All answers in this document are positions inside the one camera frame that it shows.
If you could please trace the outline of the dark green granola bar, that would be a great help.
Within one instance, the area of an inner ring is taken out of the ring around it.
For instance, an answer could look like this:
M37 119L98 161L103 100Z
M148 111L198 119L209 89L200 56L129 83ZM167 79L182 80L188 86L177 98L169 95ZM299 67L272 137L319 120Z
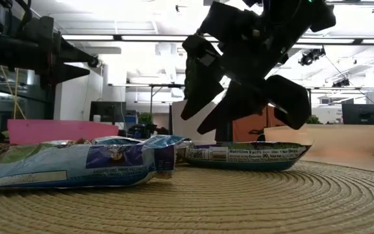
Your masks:
M278 172L291 168L311 147L294 142L229 142L187 146L177 151L177 157L200 167Z

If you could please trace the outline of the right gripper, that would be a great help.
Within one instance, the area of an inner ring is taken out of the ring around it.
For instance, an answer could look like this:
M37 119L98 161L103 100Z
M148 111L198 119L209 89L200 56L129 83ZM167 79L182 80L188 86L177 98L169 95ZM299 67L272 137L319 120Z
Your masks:
M182 43L195 61L195 78L190 97L181 113L188 120L210 103L223 87L223 75L231 79L255 75L265 77L301 37L301 0L262 0L263 12L240 10L224 3L212 3L203 20L203 33L218 40L220 53L198 34ZM273 105L276 119L300 129L310 117L306 88L280 75L272 75L256 86L234 83L224 98L197 128L207 133L227 122L252 114L261 115Z

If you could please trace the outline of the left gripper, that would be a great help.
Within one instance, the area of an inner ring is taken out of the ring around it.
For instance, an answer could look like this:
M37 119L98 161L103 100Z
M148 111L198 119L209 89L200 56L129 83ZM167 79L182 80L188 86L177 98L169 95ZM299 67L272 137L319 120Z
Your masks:
M61 33L54 30L54 19L43 16L39 19L40 87L44 90L54 88L78 77L90 74L85 68L61 64L63 62L86 62L89 67L98 67L98 56L88 54L61 39Z

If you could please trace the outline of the green cactus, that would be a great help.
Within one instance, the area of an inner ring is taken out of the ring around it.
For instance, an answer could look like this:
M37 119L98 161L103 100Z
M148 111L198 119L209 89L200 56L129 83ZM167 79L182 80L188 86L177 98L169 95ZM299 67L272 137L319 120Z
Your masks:
M187 56L186 59L186 69L185 69L185 80L184 80L184 99L190 97L193 81L195 78L195 61L191 56Z

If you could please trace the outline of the long overhead light bar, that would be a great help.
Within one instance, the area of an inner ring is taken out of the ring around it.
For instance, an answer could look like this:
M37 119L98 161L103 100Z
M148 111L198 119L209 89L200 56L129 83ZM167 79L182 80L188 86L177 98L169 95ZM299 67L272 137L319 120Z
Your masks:
M63 39L69 41L122 41L122 42L183 42L187 36L166 36L166 35L118 35L118 34L65 34ZM354 45L374 46L374 38L323 38L323 37L302 37L296 44L305 45Z

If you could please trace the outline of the orange plastic bin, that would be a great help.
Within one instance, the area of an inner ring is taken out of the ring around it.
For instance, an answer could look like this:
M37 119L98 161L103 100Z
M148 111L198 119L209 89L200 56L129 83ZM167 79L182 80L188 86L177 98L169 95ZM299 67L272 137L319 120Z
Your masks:
M310 145L305 160L346 160L374 156L374 125L305 124L294 130L288 126L264 129L270 142Z

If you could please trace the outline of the pink plastic bin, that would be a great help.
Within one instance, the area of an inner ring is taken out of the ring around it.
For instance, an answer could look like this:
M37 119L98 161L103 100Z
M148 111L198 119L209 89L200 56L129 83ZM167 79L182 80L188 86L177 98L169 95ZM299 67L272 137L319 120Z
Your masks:
M117 136L119 127L81 120L8 120L11 144L39 144L54 140L93 140Z

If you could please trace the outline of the blue purple granola bar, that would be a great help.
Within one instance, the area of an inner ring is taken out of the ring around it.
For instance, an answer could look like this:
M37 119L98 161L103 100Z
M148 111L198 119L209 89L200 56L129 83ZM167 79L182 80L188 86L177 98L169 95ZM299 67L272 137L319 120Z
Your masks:
M0 188L128 187L171 174L172 145L39 145L0 154Z

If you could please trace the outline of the round woven placemat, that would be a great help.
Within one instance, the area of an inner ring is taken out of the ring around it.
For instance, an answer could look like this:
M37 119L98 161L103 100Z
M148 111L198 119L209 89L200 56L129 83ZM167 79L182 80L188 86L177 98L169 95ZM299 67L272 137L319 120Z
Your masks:
M178 166L134 187L0 190L0 234L374 234L374 171Z

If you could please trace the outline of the orange curtain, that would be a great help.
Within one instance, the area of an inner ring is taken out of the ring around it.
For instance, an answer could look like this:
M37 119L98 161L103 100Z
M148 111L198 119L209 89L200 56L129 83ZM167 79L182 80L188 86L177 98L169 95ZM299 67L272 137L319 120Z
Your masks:
M261 115L252 114L232 122L232 137L234 142L254 142L264 132L265 128L284 126L284 123L274 116L274 108L267 106Z

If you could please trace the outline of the white hexagonal plant pot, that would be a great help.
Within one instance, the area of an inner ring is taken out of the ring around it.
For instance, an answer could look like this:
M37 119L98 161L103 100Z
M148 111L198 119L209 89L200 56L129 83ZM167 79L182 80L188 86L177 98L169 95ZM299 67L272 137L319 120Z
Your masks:
M189 138L193 141L193 143L197 145L215 144L215 129L201 135L197 132L197 128L201 125L201 123L208 116L208 114L211 113L216 104L211 101L205 107L203 107L197 114L195 114L188 120L183 120L181 118L181 113L184 109L186 102L186 100L183 100L173 102L171 104L173 135Z

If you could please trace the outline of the background metal rig frame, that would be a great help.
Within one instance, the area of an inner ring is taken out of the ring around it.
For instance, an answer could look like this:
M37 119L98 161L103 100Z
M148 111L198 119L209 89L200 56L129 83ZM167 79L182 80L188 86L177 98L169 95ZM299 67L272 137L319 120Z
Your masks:
M184 99L183 84L108 84L117 97L123 96L126 109L137 113L150 113L153 123L170 128L171 104Z

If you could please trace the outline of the black computer monitor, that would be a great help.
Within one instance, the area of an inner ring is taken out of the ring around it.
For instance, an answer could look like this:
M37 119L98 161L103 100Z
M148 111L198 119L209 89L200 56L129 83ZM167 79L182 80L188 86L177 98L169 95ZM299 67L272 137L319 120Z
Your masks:
M95 115L100 115L101 122L124 122L126 103L118 101L92 101L90 105L89 121Z
M374 104L343 104L345 125L374 125Z

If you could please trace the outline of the black curtain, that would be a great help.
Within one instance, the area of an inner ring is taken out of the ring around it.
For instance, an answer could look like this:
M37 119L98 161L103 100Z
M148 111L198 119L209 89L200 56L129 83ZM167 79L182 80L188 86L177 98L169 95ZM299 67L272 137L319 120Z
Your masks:
M232 142L233 141L233 126L232 122L227 122L216 129L215 141L220 142Z

